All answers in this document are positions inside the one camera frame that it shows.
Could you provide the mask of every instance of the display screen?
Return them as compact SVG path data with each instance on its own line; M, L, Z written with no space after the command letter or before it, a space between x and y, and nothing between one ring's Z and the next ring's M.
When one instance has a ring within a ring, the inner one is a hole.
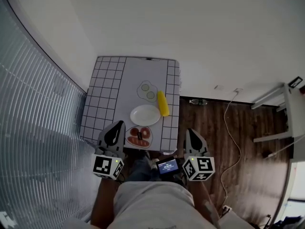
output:
M172 172L178 169L178 165L175 159L158 164L160 174Z

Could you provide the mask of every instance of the jeans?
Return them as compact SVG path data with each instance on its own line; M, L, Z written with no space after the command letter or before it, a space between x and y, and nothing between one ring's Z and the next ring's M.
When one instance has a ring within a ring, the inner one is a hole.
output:
M159 172L157 169L151 169L149 158L143 156L134 161L132 166L132 173L125 180L127 181L169 181L177 183L185 188L184 183L178 175L169 177L168 179L160 179Z

